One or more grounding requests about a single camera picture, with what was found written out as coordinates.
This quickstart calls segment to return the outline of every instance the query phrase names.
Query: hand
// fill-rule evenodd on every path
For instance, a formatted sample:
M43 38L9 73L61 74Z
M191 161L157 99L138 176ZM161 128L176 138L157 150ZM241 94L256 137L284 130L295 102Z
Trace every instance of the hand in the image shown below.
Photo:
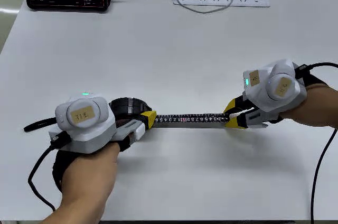
M297 108L280 115L310 126L338 128L338 91L325 84L313 84L307 88L307 99Z
M89 199L104 205L114 186L119 152L119 145L112 143L77 157L63 174L61 204Z
M114 187L119 152L117 143L109 143L94 154L77 156L62 176L61 205L43 224L98 223Z

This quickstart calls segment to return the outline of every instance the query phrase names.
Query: white tabletop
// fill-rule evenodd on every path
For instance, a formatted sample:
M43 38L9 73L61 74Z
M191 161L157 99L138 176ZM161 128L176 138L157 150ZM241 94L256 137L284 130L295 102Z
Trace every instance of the white tabletop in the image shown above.
M159 114L220 112L242 72L281 58L338 62L336 0L270 0L271 8L199 15L172 0L114 0L107 13L32 12L24 3L0 55L0 219L50 209L27 177L53 116L82 91L137 97ZM338 72L315 74L338 88ZM267 129L152 129L119 157L104 220L308 219L317 159L332 130L291 121ZM55 153L34 182L52 203ZM315 216L338 219L338 145L317 184Z

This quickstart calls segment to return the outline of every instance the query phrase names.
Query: handwritten label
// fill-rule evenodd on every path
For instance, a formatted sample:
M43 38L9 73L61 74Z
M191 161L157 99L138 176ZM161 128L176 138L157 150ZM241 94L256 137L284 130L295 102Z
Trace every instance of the handwritten label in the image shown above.
M73 122L75 124L78 124L80 122L89 120L93 117L95 117L93 107L87 106L81 109L74 110L70 113Z
M250 84L252 87L259 84L260 81L258 70L251 72L249 76L250 76Z
M284 95L286 94L286 92L289 90L290 86L291 86L291 80L288 78L281 78L279 81L279 84L275 90L275 94L280 96L280 97L284 97Z

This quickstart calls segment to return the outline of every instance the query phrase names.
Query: tape measure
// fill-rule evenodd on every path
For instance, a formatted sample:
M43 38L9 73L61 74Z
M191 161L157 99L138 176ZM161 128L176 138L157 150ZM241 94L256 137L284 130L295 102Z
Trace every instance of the tape measure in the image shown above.
M137 98L118 98L109 104L116 120L133 118L152 110L146 102ZM157 115L153 127L157 128L223 128L229 115L223 113Z
M222 128L229 121L228 114L157 115L157 128Z

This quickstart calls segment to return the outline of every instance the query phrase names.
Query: power strip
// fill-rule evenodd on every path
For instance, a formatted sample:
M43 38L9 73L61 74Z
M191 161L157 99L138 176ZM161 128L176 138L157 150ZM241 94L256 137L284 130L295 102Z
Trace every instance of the power strip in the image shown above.
M173 0L175 5L178 5L177 0ZM231 0L180 0L182 5L196 6L226 6ZM269 0L233 0L231 6L246 6L246 7L270 7Z

